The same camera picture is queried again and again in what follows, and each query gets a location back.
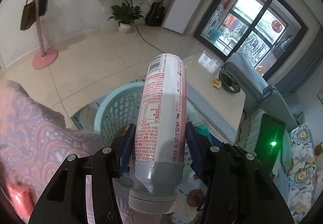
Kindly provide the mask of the white coffee table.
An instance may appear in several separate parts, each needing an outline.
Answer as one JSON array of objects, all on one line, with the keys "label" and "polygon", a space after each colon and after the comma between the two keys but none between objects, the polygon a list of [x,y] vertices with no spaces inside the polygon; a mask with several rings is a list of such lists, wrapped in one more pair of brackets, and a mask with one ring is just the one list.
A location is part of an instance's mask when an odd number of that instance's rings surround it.
[{"label": "white coffee table", "polygon": [[235,144],[245,103],[245,93],[215,88],[222,62],[206,51],[183,60],[186,67],[187,102],[201,116],[210,133],[221,142]]}]

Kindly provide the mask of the pink tissue pack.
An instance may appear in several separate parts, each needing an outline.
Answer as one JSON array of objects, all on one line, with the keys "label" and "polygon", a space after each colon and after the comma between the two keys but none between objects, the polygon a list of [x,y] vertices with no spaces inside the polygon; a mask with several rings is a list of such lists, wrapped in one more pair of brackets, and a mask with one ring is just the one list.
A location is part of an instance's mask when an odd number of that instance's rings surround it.
[{"label": "pink tissue pack", "polygon": [[28,187],[7,180],[7,189],[16,213],[26,222],[34,209],[31,191]]}]

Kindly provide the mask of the pink white drink bottle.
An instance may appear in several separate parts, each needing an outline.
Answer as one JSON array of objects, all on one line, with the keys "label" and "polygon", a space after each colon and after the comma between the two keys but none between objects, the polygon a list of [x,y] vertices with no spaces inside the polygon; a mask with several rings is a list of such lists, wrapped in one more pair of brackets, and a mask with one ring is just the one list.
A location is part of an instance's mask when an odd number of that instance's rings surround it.
[{"label": "pink white drink bottle", "polygon": [[175,209],[185,166],[186,96],[180,57],[157,56],[149,64],[130,162],[129,205],[136,211],[164,215]]}]

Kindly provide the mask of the grey sofa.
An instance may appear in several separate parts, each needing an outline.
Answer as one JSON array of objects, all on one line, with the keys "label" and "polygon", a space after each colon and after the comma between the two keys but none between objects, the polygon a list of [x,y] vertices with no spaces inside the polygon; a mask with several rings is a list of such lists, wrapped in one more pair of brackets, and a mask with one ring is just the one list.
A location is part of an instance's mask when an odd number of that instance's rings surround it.
[{"label": "grey sofa", "polygon": [[240,54],[233,53],[222,69],[232,75],[245,92],[244,111],[247,116],[262,109],[269,116],[284,122],[288,132],[305,123],[299,103],[293,102],[293,99],[284,98],[275,86],[267,84]]}]

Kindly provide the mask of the potted green plant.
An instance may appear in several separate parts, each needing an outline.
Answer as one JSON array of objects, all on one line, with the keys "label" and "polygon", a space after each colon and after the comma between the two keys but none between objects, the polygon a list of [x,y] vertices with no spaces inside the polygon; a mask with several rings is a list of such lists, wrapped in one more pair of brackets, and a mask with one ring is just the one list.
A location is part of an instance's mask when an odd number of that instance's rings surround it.
[{"label": "potted green plant", "polygon": [[121,33],[128,33],[136,20],[144,18],[142,3],[134,5],[132,0],[124,0],[121,5],[111,6],[112,15],[108,20],[118,23],[118,30]]}]

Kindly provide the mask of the black hanging bag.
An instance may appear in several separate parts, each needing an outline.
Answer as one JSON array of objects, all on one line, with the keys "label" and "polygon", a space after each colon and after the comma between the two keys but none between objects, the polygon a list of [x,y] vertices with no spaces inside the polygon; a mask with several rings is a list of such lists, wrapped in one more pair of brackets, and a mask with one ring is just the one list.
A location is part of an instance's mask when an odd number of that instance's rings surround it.
[{"label": "black hanging bag", "polygon": [[44,16],[47,12],[49,0],[39,0],[39,16]]}]

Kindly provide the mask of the patterned pink tablecloth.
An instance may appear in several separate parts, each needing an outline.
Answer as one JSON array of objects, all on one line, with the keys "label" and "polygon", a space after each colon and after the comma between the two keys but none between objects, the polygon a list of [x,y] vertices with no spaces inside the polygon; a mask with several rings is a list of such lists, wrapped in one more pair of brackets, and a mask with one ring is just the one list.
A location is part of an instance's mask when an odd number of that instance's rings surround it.
[{"label": "patterned pink tablecloth", "polygon": [[[9,194],[9,179],[28,187],[36,205],[68,155],[92,156],[103,147],[99,135],[68,129],[62,114],[34,101],[20,84],[1,82],[1,186],[5,193]],[[130,191],[117,178],[113,187],[122,223],[160,223],[160,215],[130,207]],[[95,223],[91,176],[86,177],[86,213],[87,223]]]}]

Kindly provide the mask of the brown hanging bag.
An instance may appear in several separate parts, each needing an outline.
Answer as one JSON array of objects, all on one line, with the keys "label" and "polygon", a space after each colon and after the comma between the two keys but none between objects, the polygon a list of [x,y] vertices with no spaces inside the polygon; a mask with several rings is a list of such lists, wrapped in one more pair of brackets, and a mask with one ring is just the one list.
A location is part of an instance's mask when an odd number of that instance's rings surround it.
[{"label": "brown hanging bag", "polygon": [[36,21],[36,1],[35,0],[26,0],[24,5],[20,30],[28,30]]}]

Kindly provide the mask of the floral cushion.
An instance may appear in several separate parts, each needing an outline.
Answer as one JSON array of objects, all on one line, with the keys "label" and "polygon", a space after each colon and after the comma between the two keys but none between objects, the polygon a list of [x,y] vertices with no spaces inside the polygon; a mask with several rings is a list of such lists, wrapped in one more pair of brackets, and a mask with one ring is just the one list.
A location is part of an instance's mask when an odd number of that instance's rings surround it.
[{"label": "floral cushion", "polygon": [[291,168],[288,171],[287,206],[294,223],[300,223],[312,207],[316,185],[314,145],[307,123],[289,133]]}]

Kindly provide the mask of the black framed window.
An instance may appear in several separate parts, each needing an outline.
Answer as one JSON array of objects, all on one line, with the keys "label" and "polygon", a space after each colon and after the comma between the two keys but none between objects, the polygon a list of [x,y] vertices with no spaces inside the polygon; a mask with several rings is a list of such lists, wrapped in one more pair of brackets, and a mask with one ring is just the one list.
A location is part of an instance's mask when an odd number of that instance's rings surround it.
[{"label": "black framed window", "polygon": [[223,61],[235,52],[241,54],[269,80],[307,31],[284,0],[213,0],[194,37]]}]

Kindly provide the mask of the black guitar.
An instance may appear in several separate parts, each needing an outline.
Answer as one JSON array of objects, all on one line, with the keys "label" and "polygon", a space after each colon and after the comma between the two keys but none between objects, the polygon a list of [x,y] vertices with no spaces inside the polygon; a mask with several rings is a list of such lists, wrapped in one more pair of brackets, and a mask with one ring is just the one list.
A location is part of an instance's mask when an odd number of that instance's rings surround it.
[{"label": "black guitar", "polygon": [[152,27],[161,26],[164,16],[165,7],[162,5],[162,2],[154,2],[146,16],[145,23]]}]

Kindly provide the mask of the light blue laundry basket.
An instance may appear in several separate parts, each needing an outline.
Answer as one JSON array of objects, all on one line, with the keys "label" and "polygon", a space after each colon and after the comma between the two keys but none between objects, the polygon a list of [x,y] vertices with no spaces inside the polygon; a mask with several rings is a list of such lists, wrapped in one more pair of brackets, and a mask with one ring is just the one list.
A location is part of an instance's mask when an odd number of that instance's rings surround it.
[{"label": "light blue laundry basket", "polygon": [[[130,124],[137,124],[144,84],[144,81],[126,84],[100,98],[94,118],[94,132],[102,136],[106,146],[111,145],[116,137],[120,137]],[[204,102],[205,99],[191,85],[187,85],[187,120],[192,122],[198,133],[206,134],[209,137],[211,134],[208,122],[203,118],[200,109],[201,103]],[[192,221],[197,214],[197,207],[187,204],[187,196],[194,189],[206,191],[206,187],[200,180],[194,180],[195,173],[191,168],[191,163],[191,154],[188,146],[185,146],[183,178],[176,187],[178,199],[172,214],[174,223]]]}]

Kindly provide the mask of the black ashtray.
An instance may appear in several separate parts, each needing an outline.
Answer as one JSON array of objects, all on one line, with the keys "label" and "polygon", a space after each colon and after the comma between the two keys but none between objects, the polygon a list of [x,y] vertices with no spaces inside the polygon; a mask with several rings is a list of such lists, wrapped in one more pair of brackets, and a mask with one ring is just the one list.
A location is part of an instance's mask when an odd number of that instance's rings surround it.
[{"label": "black ashtray", "polygon": [[241,88],[237,80],[225,70],[220,70],[218,78],[221,81],[221,85],[225,91],[231,94],[237,94]]}]

